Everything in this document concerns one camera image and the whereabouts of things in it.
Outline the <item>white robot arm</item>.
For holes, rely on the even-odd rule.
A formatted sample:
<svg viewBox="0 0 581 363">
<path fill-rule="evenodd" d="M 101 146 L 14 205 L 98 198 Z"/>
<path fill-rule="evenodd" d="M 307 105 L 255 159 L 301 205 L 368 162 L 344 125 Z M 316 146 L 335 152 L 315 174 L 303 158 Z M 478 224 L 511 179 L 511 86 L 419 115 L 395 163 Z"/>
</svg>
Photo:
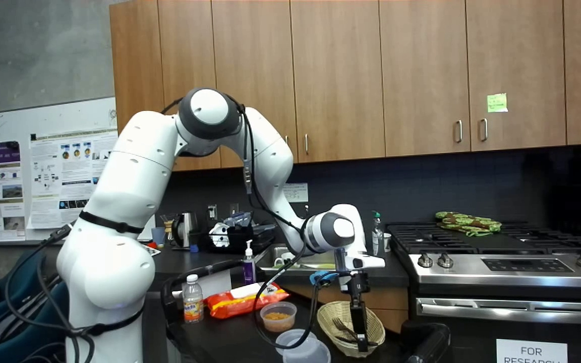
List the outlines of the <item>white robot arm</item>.
<svg viewBox="0 0 581 363">
<path fill-rule="evenodd" d="M 177 158 L 203 158 L 220 147 L 241 159 L 244 189 L 279 223 L 299 257 L 333 252 L 347 295 L 380 261 L 367 252 L 360 214 L 350 205 L 301 219 L 284 186 L 293 152 L 255 109 L 214 89 L 194 89 L 174 115 L 139 111 L 120 130 L 110 158 L 64 238 L 56 271 L 68 291 L 74 339 L 66 363 L 142 363 L 142 305 L 156 262 L 136 237 L 166 205 Z"/>
</svg>

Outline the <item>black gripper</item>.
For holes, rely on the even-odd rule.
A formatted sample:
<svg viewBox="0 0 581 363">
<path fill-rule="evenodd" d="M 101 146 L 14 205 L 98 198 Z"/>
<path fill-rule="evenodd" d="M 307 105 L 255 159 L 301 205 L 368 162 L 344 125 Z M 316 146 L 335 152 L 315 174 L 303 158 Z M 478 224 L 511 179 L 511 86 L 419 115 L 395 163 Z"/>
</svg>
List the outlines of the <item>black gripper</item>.
<svg viewBox="0 0 581 363">
<path fill-rule="evenodd" d="M 364 272 L 352 272 L 347 282 L 347 291 L 350 297 L 350 323 L 352 334 L 358 346 L 367 344 L 367 323 L 364 323 L 364 307 L 363 307 L 363 295 L 368 291 L 367 274 Z"/>
</svg>

